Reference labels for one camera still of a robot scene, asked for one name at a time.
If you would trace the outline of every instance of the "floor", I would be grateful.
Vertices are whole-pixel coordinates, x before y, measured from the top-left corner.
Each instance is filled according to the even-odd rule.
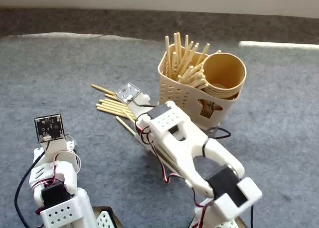
[[[33,118],[62,113],[83,163],[78,185],[94,206],[111,206],[124,227],[185,228],[192,192],[183,181],[165,185],[160,167],[112,115],[98,112],[103,93],[132,82],[155,102],[164,35],[180,31],[210,52],[245,62],[240,100],[223,122],[232,137],[220,142],[263,191],[255,227],[316,227],[318,211],[319,20],[188,12],[76,9],[0,9],[0,223],[22,227],[15,188],[38,146]],[[280,42],[274,46],[243,41]],[[304,44],[296,47],[288,43]],[[203,177],[218,166],[195,159]],[[31,189],[20,208],[31,227]],[[249,211],[242,216],[249,223]]]

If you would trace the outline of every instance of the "cable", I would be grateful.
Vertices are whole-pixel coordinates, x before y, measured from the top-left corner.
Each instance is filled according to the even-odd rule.
[[[196,198],[195,198],[196,197],[196,193],[195,193],[194,188],[192,188],[192,190],[193,190],[193,199],[194,199],[195,206],[197,206],[197,207],[205,207],[205,206],[202,206],[201,204],[197,203]]]
[[[254,228],[254,205],[250,209],[250,228]]]
[[[132,101],[136,106],[139,106],[139,107],[147,107],[147,108],[155,108],[156,107],[156,105],[139,105],[138,103],[136,103],[136,101],[134,99],[132,99]]]
[[[28,223],[26,222],[26,220],[24,219],[23,215],[22,215],[22,212],[19,208],[19,205],[18,205],[18,197],[19,197],[19,193],[20,193],[20,190],[21,190],[21,187],[25,181],[25,179],[27,178],[27,176],[29,175],[29,173],[31,172],[31,170],[35,167],[35,165],[40,161],[40,159],[45,155],[46,151],[48,150],[49,148],[49,145],[50,145],[50,141],[48,141],[48,144],[47,144],[47,147],[46,149],[43,151],[43,153],[41,153],[40,156],[38,156],[38,158],[32,163],[32,165],[29,167],[29,169],[27,170],[27,172],[24,174],[24,176],[22,177],[17,189],[16,189],[16,192],[15,192],[15,196],[14,196],[14,207],[15,207],[15,210],[16,212],[18,213],[18,216],[20,218],[20,220],[22,221],[23,225],[25,228],[31,228]]]
[[[200,222],[199,222],[198,228],[203,228],[204,216],[205,216],[206,209],[207,209],[207,206],[205,206],[205,207],[203,208],[203,211],[202,211],[202,213],[201,213],[201,218],[200,218]]]
[[[135,130],[136,130],[136,132],[138,132],[138,134],[140,134],[142,132],[142,129],[137,125],[137,121],[139,120],[140,116],[145,115],[147,113],[148,112],[140,114],[135,120]]]
[[[76,154],[76,153],[73,152],[73,151],[69,151],[69,150],[59,151],[57,154],[54,155],[53,162],[55,162],[55,161],[57,160],[58,155],[60,155],[60,153],[62,153],[62,152],[71,153],[71,154],[73,154],[73,155],[76,157],[77,162],[78,162],[78,170],[76,171],[76,174],[78,174],[78,173],[80,172],[80,170],[81,170],[81,164],[82,164],[82,163],[81,163],[81,158],[79,157],[78,154]],[[53,169],[54,169],[54,170],[53,170],[53,177],[55,177],[55,168],[53,168]]]
[[[205,133],[208,134],[208,133],[210,133],[212,130],[216,130],[216,132],[215,132],[215,133],[213,134],[213,136],[210,137],[210,138],[223,139],[223,138],[227,138],[227,137],[230,137],[230,136],[231,136],[231,132],[230,132],[230,131],[228,131],[228,130],[222,128],[222,127],[218,127],[218,126],[217,126],[217,127],[211,127],[211,128],[209,128],[209,129],[207,129]],[[227,133],[227,135],[215,137],[215,134],[217,133],[218,130],[221,130],[221,131]]]
[[[158,161],[160,162],[161,174],[162,174],[162,177],[163,177],[164,182],[165,182],[166,184],[169,184],[171,177],[178,177],[178,178],[181,178],[181,179],[184,180],[184,178],[183,178],[182,176],[180,176],[179,174],[177,174],[177,173],[170,173],[168,177],[166,176],[166,171],[165,171],[164,164],[161,162],[158,152],[156,151],[156,149],[155,149],[154,146],[152,145],[152,143],[151,143],[151,141],[150,141],[149,134],[150,134],[150,132],[148,132],[148,133],[146,134],[146,138],[147,138],[147,140],[148,140],[150,146],[152,147],[152,150],[153,150],[153,152],[154,152],[156,158],[157,158]]]

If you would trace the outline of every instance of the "robotic arm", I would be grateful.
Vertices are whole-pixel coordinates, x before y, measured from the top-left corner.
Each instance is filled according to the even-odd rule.
[[[75,140],[66,141],[61,115],[34,121],[41,147],[34,150],[33,161],[38,162],[31,170],[29,185],[44,227],[116,228],[107,211],[96,218],[86,191],[77,187],[81,160],[75,153]]]
[[[173,101],[152,108],[149,96],[131,84],[120,88],[116,96],[137,117],[137,128],[149,127],[152,147],[168,154],[186,184],[209,198],[205,207],[195,209],[199,221],[203,211],[209,213],[203,217],[202,227],[231,221],[261,198],[262,193],[254,181],[243,178],[245,170],[238,159],[217,140],[209,138]],[[196,156],[216,161],[222,169],[204,180],[195,169],[193,158]]]

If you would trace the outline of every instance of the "beige basket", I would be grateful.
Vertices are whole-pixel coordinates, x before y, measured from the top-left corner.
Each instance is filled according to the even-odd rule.
[[[174,101],[201,129],[209,129],[219,125],[230,107],[238,100],[241,94],[240,91],[232,100],[216,98],[202,90],[168,78],[165,75],[166,72],[167,61],[165,52],[158,66],[160,82],[159,102]]]

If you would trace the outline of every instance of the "gray rug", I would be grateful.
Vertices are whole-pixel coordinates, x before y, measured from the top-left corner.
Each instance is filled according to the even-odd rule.
[[[163,36],[188,33],[210,52],[221,49],[248,69],[242,97],[223,127],[222,140],[264,193],[255,227],[317,227],[318,79],[315,48],[239,46],[240,41],[319,44],[319,20],[206,13],[2,9],[0,10],[0,224],[22,227],[15,189],[38,146],[33,118],[62,113],[65,132],[78,142],[83,163],[78,184],[94,206],[111,206],[126,228],[184,228],[193,217],[192,192],[183,181],[165,185],[160,166],[114,116],[98,112],[103,93],[132,82],[158,99],[157,65]],[[77,34],[30,34],[72,32]],[[208,178],[218,166],[196,167]],[[31,227],[31,189],[19,204]],[[249,223],[249,212],[243,214]]]

